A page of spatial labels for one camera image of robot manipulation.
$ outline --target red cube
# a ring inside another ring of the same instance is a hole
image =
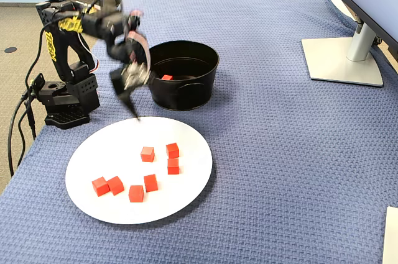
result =
[[[162,80],[164,81],[171,81],[173,79],[173,76],[168,76],[168,75],[164,75]]]
[[[143,202],[144,187],[142,185],[132,185],[129,191],[130,202]]]
[[[109,185],[110,191],[113,193],[114,196],[124,191],[123,183],[120,180],[120,178],[117,176],[115,176],[112,179],[109,179],[107,183]]]
[[[155,174],[144,176],[144,182],[147,193],[150,191],[157,191],[157,181]]]
[[[169,158],[180,157],[180,150],[178,149],[177,143],[166,145],[166,152]]]
[[[141,160],[152,163],[155,159],[155,149],[153,147],[144,147],[141,151]]]
[[[103,194],[106,194],[109,191],[109,185],[107,184],[105,178],[103,177],[98,178],[97,180],[94,180],[91,183],[93,184],[97,196],[102,196]]]
[[[178,165],[178,158],[169,158],[167,160],[167,173],[169,175],[180,174],[180,166]]]

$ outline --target blue textured fabric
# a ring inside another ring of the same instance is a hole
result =
[[[300,42],[351,36],[354,22],[330,0],[123,2],[144,10],[151,46],[192,40],[220,55],[199,109],[164,110],[147,88],[133,95],[140,115],[206,138],[210,181],[185,209],[144,225],[100,222],[72,203],[75,149],[129,118],[109,82],[119,65],[97,42],[101,107],[89,124],[37,137],[0,198],[0,262],[381,263],[386,207],[398,206],[398,77],[372,49],[385,87],[312,81]]]

